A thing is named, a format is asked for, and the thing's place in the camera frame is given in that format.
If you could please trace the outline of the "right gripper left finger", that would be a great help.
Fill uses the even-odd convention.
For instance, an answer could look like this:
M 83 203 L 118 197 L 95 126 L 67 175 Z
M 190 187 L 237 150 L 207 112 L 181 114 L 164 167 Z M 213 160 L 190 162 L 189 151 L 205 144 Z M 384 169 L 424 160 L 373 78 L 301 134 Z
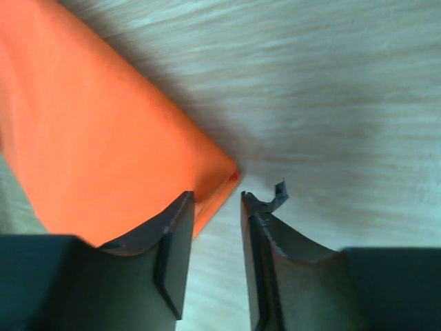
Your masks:
M 194 195 L 100 247 L 1 236 L 2 330 L 173 330 L 183 314 Z

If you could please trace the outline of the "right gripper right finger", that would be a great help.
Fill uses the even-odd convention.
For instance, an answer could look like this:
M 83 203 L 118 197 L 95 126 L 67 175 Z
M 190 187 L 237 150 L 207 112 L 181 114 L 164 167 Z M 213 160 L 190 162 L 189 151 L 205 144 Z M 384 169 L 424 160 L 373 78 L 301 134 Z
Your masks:
M 274 215 L 288 199 L 241 194 L 253 330 L 439 330 L 440 249 L 331 250 Z

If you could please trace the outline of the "orange t shirt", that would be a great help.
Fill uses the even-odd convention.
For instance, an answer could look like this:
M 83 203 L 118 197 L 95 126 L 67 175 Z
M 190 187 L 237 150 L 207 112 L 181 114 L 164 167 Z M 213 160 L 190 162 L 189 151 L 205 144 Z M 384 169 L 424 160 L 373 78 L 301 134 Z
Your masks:
M 236 164 L 57 1 L 1 2 L 1 152 L 37 219 L 95 246 L 184 191 L 199 233 Z

